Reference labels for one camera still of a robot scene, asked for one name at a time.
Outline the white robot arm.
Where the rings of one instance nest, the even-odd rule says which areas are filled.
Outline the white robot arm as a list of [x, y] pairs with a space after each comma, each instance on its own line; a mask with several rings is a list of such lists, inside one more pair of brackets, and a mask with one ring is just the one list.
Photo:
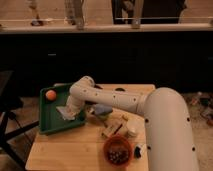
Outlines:
[[188, 107], [177, 91], [161, 87], [142, 94], [94, 85], [90, 76], [84, 76], [70, 86], [72, 114], [90, 101], [139, 115], [145, 120], [149, 171], [199, 171]]

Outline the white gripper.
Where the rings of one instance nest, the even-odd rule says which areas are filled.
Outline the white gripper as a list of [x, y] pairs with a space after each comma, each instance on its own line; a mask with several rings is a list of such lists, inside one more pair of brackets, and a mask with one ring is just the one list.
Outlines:
[[75, 97], [69, 96], [66, 102], [66, 111], [69, 117], [74, 117], [83, 109], [85, 102]]

